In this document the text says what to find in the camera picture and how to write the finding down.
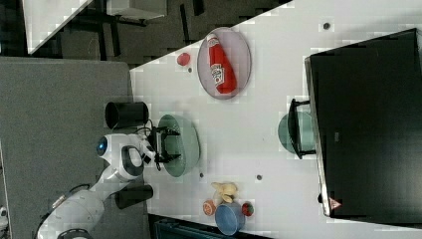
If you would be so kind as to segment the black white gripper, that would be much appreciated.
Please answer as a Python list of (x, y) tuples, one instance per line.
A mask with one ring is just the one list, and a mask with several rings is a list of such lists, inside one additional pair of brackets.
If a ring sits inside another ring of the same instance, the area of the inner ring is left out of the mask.
[(164, 142), (168, 135), (180, 135), (180, 132), (163, 126), (153, 126), (140, 136), (140, 154), (146, 164), (150, 164), (152, 161), (155, 164), (168, 163), (180, 157), (180, 154), (167, 153)]

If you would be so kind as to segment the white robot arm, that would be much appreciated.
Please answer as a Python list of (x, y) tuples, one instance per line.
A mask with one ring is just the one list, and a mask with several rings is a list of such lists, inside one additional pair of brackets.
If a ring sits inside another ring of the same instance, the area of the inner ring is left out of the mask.
[(149, 135), (137, 133), (107, 134), (98, 142), (97, 154), (107, 163), (94, 186), (63, 195), (40, 223), (34, 239), (94, 239), (92, 230), (105, 212), (105, 201), (116, 196), (116, 205), (124, 209), (153, 196), (149, 185), (134, 182), (150, 162), (160, 165), (177, 158), (165, 149), (165, 139), (178, 132), (155, 127)]

